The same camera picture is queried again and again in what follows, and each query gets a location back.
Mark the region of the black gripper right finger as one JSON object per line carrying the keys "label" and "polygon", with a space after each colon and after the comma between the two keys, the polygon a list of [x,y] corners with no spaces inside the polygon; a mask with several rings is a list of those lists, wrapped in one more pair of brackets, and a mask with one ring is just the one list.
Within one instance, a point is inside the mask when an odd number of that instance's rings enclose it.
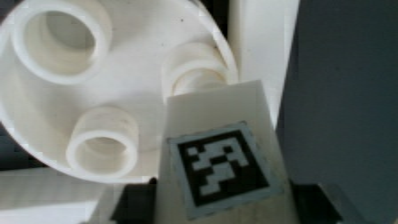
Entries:
{"label": "black gripper right finger", "polygon": [[331,185],[292,184],[301,224],[342,224],[344,216],[333,202]]}

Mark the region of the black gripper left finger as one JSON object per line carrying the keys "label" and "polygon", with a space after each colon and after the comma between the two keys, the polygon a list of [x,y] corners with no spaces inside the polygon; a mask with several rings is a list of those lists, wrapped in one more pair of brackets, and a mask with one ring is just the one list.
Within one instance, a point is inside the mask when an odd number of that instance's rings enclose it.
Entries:
{"label": "black gripper left finger", "polygon": [[116,204],[111,220],[116,224],[153,224],[157,179],[143,184],[129,184]]}

